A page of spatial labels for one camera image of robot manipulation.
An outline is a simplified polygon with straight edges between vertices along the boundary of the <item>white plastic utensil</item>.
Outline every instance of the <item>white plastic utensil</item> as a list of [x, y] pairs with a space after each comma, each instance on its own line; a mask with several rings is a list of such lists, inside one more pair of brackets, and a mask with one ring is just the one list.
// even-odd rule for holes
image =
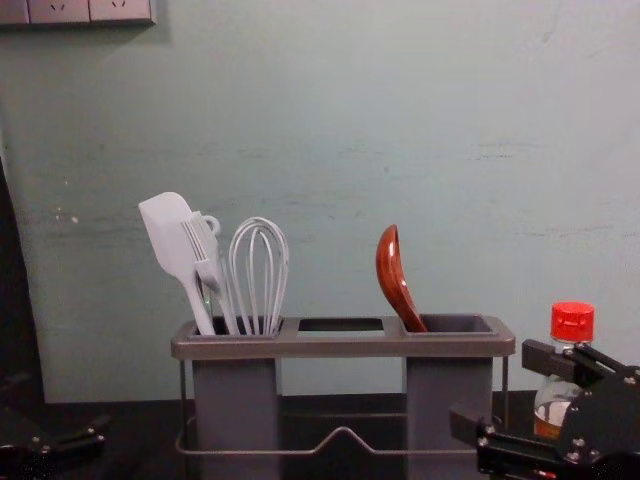
[[[238, 276], [238, 254], [240, 244], [248, 237], [245, 257], [245, 272], [251, 305], [251, 322], [244, 304], [242, 289]], [[264, 297], [262, 328], [259, 321], [258, 298], [256, 296], [255, 246], [256, 240], [264, 246]], [[287, 287], [289, 274], [289, 247], [282, 230], [270, 220], [262, 217], [252, 217], [245, 220], [236, 230], [229, 246], [229, 276], [236, 293], [236, 301], [247, 335], [254, 333], [271, 335], [278, 326], [280, 309]]]
[[220, 232], [220, 223], [215, 217], [202, 216], [194, 212], [182, 222], [195, 260], [195, 268], [200, 280], [211, 289], [222, 309], [225, 324], [230, 335], [239, 335], [235, 313], [228, 296], [227, 280], [223, 269], [224, 259], [220, 257], [216, 233]]
[[177, 193], [165, 192], [141, 202], [138, 208], [158, 263], [187, 292], [200, 334], [215, 335], [198, 289], [191, 243], [182, 227], [182, 221], [192, 214], [189, 205]]

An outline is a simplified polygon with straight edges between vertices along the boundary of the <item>red bottle cap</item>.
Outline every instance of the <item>red bottle cap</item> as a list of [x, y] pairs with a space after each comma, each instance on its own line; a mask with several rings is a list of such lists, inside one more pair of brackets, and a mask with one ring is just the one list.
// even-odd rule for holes
[[590, 342], [594, 317], [595, 308], [588, 303], [555, 303], [551, 308], [551, 336], [565, 342]]

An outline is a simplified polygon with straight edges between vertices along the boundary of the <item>white whisk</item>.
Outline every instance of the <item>white whisk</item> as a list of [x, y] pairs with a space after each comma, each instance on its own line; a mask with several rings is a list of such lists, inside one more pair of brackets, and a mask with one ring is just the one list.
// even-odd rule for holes
[[[240, 245], [245, 237], [248, 239], [245, 258], [245, 272], [249, 290], [251, 322], [245, 308], [244, 296], [238, 277], [237, 257]], [[264, 246], [264, 297], [262, 303], [262, 325], [259, 320], [258, 298], [256, 295], [254, 267], [255, 247], [257, 243]], [[287, 287], [289, 274], [289, 247], [282, 230], [270, 220], [252, 217], [245, 220], [236, 230], [229, 246], [229, 279], [235, 289], [235, 297], [242, 316], [247, 335], [270, 335], [275, 332], [280, 318], [280, 308]]]

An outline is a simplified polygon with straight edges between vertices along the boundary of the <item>power outlet panel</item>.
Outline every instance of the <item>power outlet panel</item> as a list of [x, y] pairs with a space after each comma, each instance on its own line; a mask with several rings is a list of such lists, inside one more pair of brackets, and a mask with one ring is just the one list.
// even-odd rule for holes
[[154, 0], [89, 0], [92, 23], [156, 23]]
[[89, 23], [89, 0], [29, 0], [29, 12], [32, 24]]
[[27, 0], [0, 0], [0, 25], [27, 25], [28, 23]]

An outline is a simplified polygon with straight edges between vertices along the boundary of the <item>gray utensil holder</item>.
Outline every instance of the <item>gray utensil holder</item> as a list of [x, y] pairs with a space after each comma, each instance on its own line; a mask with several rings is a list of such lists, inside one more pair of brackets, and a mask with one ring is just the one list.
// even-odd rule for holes
[[[423, 315], [427, 333], [410, 333], [397, 317], [284, 318], [272, 337], [201, 336], [193, 322], [173, 338], [172, 356], [193, 365], [202, 480], [279, 480], [281, 459], [314, 455], [336, 435], [350, 435], [372, 455], [403, 455], [407, 480], [482, 479], [475, 450], [449, 433], [449, 408], [464, 402], [491, 415], [493, 358], [503, 359], [503, 393], [515, 338], [497, 318]], [[315, 331], [313, 336], [300, 332]], [[380, 335], [340, 335], [377, 330]], [[326, 336], [317, 332], [331, 332]], [[281, 358], [402, 357], [406, 378], [406, 448], [378, 450], [340, 427], [307, 450], [281, 450], [276, 361]]]

